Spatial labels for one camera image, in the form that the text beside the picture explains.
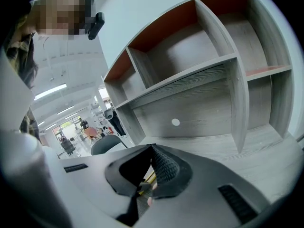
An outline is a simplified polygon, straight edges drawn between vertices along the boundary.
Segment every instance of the gray wood grain surface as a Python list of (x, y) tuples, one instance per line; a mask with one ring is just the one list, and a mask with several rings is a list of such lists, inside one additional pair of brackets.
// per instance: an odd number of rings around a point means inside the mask
[(271, 76), (272, 105), (269, 123), (284, 137), (290, 122), (293, 102), (291, 71)]
[(290, 65), (289, 54), (281, 32), (258, 0), (248, 0), (246, 17), (259, 38), (268, 65)]
[(198, 23), (164, 39), (147, 55), (160, 80), (219, 57), (207, 33)]
[(146, 89), (139, 73), (137, 73), (133, 67), (130, 67), (119, 81), (127, 99), (140, 94)]
[(106, 87), (106, 90), (107, 90), (114, 106), (117, 106), (121, 102), (124, 102), (127, 100), (127, 96), (125, 95), (125, 92), (124, 92), (120, 82), (117, 82), (117, 81), (106, 82), (105, 81), (104, 85)]
[(212, 59), (210, 61), (207, 61), (207, 62), (203, 62), (203, 63), (200, 63), (196, 66), (193, 66), (191, 68), (188, 68), (178, 74), (175, 74), (174, 76), (171, 76), (170, 78), (167, 78), (155, 85), (153, 85), (152, 87), (146, 89), (145, 91), (141, 92), (140, 94), (132, 97), (132, 98), (129, 98), (128, 100), (120, 103), (119, 105), (116, 106), (116, 108), (119, 108), (119, 107), (122, 107), (123, 105), (127, 105), (129, 104), (130, 102), (140, 98), (140, 97), (143, 97), (161, 87), (164, 87), (168, 84), (171, 84), (172, 82), (175, 82), (177, 80), (180, 80), (182, 78), (185, 78), (189, 75), (192, 75), (192, 74), (195, 74), (197, 72), (200, 72), (202, 70), (205, 70), (205, 69), (208, 69), (208, 68), (211, 68), (211, 67), (215, 67), (215, 66), (218, 66), (218, 65), (221, 65), (221, 64), (224, 64), (225, 62), (231, 60), (231, 59), (234, 59), (236, 58), (236, 54), (232, 53), (232, 54), (229, 54), (229, 55), (225, 55), (225, 56), (221, 56), (221, 57), (218, 57), (218, 58), (215, 58), (215, 59)]
[(148, 95), (145, 95), (130, 103), (132, 109), (168, 97), (170, 95), (192, 89), (194, 87), (210, 83), (227, 77), (225, 67), (215, 66), (213, 68), (201, 71), (199, 73), (182, 78), (169, 85), (166, 85), (158, 90), (155, 90)]
[[(147, 136), (196, 137), (231, 133), (226, 79), (217, 80), (134, 109)], [(172, 119), (180, 121), (179, 126)]]
[(257, 34), (244, 15), (240, 13), (223, 14), (219, 16), (219, 19), (236, 44), (245, 71), (268, 66)]
[(236, 59), (226, 63), (225, 68), (231, 96), (231, 134), (238, 152), (241, 153), (248, 126), (249, 102), (245, 91), (247, 82), (243, 78), (240, 65)]
[(252, 70), (249, 72), (246, 72), (246, 79), (247, 81), (270, 76), (273, 74), (282, 73), (284, 71), (291, 70), (291, 66), (268, 66), (263, 67), (258, 70)]
[(147, 54), (130, 47), (128, 47), (126, 50), (135, 70), (142, 78), (145, 88), (147, 89), (157, 84), (160, 80), (155, 73)]
[(146, 137), (146, 135), (144, 134), (134, 112), (128, 105), (116, 109), (116, 112), (132, 141), (134, 144), (138, 145)]
[(271, 111), (270, 77), (248, 82), (249, 89), (249, 123), (248, 129), (269, 123)]
[(200, 0), (195, 0), (198, 23), (204, 28), (219, 56), (233, 52), (227, 34), (217, 21), (216, 15)]

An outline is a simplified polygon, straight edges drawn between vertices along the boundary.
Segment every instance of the white column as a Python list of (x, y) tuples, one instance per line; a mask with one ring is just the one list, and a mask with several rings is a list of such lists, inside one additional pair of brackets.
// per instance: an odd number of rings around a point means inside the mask
[(98, 89), (95, 90), (95, 95), (96, 95), (98, 104), (100, 105), (101, 110), (102, 110), (103, 113), (104, 113), (105, 110), (106, 110), (107, 108), (106, 108), (106, 106), (105, 106), (105, 103), (104, 103), (103, 99), (102, 99), (101, 96), (100, 96), (100, 93), (99, 93)]

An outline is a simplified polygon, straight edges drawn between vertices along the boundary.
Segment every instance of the plaid jacket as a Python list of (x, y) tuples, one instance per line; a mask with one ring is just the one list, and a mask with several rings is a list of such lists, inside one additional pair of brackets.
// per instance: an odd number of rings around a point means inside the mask
[[(20, 28), (26, 19), (27, 15), (17, 21), (15, 28), (11, 30), (4, 43), (4, 50), (12, 68), (30, 89), (37, 74), (37, 65), (33, 60), (34, 45), (32, 38), (34, 34), (30, 34), (22, 38), (22, 41), (17, 41), (10, 45), (10, 41), (15, 30)], [(22, 133), (29, 133), (40, 141), (38, 124), (31, 108), (29, 108), (26, 116), (23, 118), (20, 131)]]

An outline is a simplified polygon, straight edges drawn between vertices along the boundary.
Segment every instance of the gray chair backrest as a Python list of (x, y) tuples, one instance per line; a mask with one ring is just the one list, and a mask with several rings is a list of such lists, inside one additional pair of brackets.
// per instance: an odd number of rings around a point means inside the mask
[(116, 135), (107, 135), (107, 136), (103, 137), (102, 139), (98, 140), (92, 146), (91, 155), (104, 154), (119, 143), (122, 143), (125, 146), (123, 141)]

